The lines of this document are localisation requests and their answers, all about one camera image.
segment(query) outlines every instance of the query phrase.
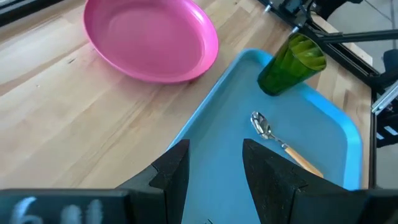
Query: green cup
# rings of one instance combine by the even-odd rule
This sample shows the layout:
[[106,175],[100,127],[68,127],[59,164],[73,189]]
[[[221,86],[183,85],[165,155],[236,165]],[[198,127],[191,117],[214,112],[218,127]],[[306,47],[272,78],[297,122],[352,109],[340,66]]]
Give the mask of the green cup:
[[321,48],[307,36],[295,33],[260,73],[257,82],[264,93],[277,96],[325,68]]

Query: wooden tabletop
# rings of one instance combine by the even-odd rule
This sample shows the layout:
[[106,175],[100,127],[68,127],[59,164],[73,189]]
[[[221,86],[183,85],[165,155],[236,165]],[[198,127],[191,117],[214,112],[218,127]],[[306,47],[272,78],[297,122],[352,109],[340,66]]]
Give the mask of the wooden tabletop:
[[[238,52],[274,54],[290,32],[257,0],[197,3],[220,52],[204,76],[179,85],[140,82],[109,66],[83,31],[82,0],[0,28],[0,188],[116,187],[166,150]],[[370,88],[331,58],[307,83],[357,125],[367,186]]]

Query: spoon handle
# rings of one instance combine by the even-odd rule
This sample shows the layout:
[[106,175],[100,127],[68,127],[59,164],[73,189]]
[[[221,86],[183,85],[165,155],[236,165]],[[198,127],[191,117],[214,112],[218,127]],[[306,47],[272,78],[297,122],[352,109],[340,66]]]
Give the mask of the spoon handle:
[[289,154],[300,166],[302,166],[306,171],[309,171],[319,177],[323,178],[323,174],[315,168],[309,161],[305,160],[299,153],[297,153],[291,147],[287,147],[285,152]]

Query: metal spoon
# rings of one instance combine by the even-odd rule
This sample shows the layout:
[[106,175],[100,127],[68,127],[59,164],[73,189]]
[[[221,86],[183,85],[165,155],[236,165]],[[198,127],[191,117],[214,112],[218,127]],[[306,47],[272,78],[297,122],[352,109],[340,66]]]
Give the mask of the metal spoon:
[[302,166],[305,170],[323,178],[323,174],[315,168],[309,161],[304,159],[299,153],[297,153],[294,149],[288,146],[286,143],[278,139],[272,134],[271,126],[269,125],[266,118],[255,111],[251,114],[250,121],[254,126],[254,129],[257,131],[261,137],[264,139],[273,139],[280,143],[280,146],[285,150],[285,152],[290,155],[300,166]]

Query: tray rim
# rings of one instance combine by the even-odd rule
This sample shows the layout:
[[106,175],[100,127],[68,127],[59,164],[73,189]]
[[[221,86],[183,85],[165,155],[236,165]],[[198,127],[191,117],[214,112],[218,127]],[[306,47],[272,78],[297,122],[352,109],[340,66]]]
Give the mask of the tray rim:
[[[218,88],[226,80],[231,71],[235,68],[235,66],[246,54],[258,54],[260,58],[266,58],[266,57],[273,58],[271,54],[260,49],[244,49],[240,53],[238,53],[235,56],[235,59],[228,65],[227,69],[224,71],[222,76],[220,76],[218,81],[214,84],[209,94],[205,96],[203,101],[199,104],[198,108],[195,110],[195,112],[193,112],[193,114],[184,124],[180,132],[170,143],[166,151],[168,151],[173,145],[178,143],[178,141],[184,137],[185,133],[190,129],[190,127],[198,118],[198,116],[201,114],[201,112],[210,103],[211,99],[218,91]],[[326,99],[323,95],[314,90],[312,87],[308,86],[304,82],[298,84],[297,86],[300,86],[299,87],[300,93],[303,95],[303,97],[306,100],[308,100],[319,110],[324,112],[333,121],[337,122],[339,126],[342,128],[347,139],[347,153],[346,153],[345,171],[344,171],[342,187],[344,187],[347,190],[360,189],[362,182],[363,144],[358,128],[356,127],[352,119],[344,111],[337,108],[337,106],[335,106],[333,102]]]

